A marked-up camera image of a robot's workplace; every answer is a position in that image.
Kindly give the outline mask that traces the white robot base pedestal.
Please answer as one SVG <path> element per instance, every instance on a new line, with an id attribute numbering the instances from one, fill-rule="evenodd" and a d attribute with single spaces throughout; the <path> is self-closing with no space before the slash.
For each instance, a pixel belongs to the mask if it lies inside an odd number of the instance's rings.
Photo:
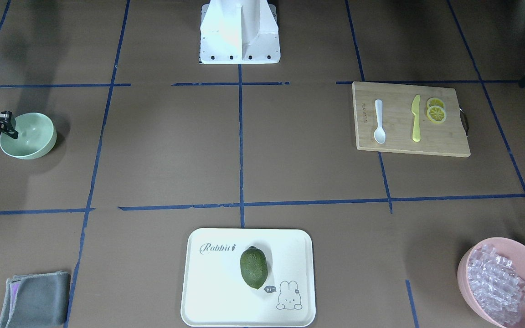
<path id="1" fill-rule="evenodd" d="M 200 32 L 202 64 L 280 62 L 277 8 L 267 0 L 211 0 L 201 8 Z"/>

